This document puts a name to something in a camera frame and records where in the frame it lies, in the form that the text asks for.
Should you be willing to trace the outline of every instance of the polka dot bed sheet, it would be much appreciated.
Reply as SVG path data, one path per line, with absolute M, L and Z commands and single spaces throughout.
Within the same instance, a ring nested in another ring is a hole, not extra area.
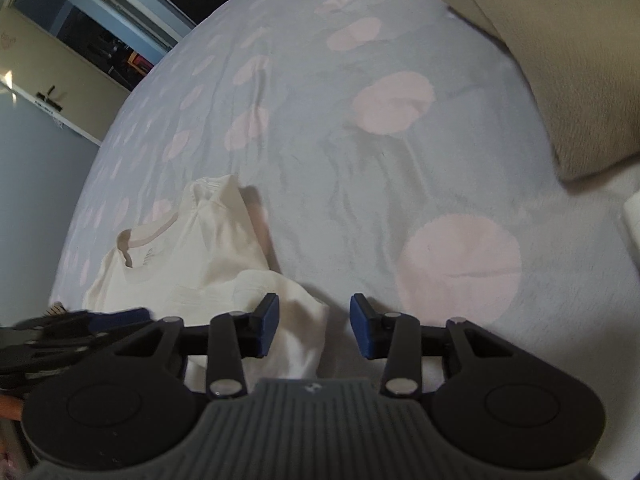
M 271 267 L 331 307 L 321 376 L 380 376 L 348 326 L 355 292 L 423 324 L 463 316 L 591 385 L 594 463 L 640 470 L 640 285 L 616 227 L 640 173 L 558 184 L 517 65 L 440 0 L 220 7 L 122 107 L 52 300 L 79 308 L 119 231 L 228 173 Z

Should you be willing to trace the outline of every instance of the screw head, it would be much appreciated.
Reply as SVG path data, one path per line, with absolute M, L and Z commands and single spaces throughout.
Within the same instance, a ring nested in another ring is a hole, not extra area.
M 218 379 L 209 385 L 209 390 L 216 397 L 231 397 L 242 390 L 242 384 L 235 379 Z
M 406 377 L 396 377 L 386 382 L 385 388 L 396 396 L 408 396 L 418 389 L 418 383 Z

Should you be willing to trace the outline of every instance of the brown towel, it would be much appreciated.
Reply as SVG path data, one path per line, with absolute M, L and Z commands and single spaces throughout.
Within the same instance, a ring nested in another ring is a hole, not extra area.
M 503 41 L 573 180 L 640 152 L 640 0 L 443 0 Z

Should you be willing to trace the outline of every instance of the white door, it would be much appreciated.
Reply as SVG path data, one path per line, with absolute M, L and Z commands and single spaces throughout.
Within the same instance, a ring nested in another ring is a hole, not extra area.
M 80 134 L 100 143 L 129 91 L 11 6 L 0 9 L 0 76 Z M 37 95 L 54 87 L 49 98 Z

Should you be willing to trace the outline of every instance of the white shirt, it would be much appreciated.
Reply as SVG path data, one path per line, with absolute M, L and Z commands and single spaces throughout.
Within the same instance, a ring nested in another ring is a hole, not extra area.
M 178 209 L 121 232 L 83 307 L 144 306 L 155 319 L 180 316 L 193 326 L 223 312 L 251 311 L 268 292 L 280 298 L 280 323 L 268 356 L 243 360 L 250 390 L 261 377 L 315 377 L 328 309 L 269 270 L 236 181 L 224 176 L 191 182 Z M 204 388 L 206 359 L 190 357 L 185 384 L 194 390 Z

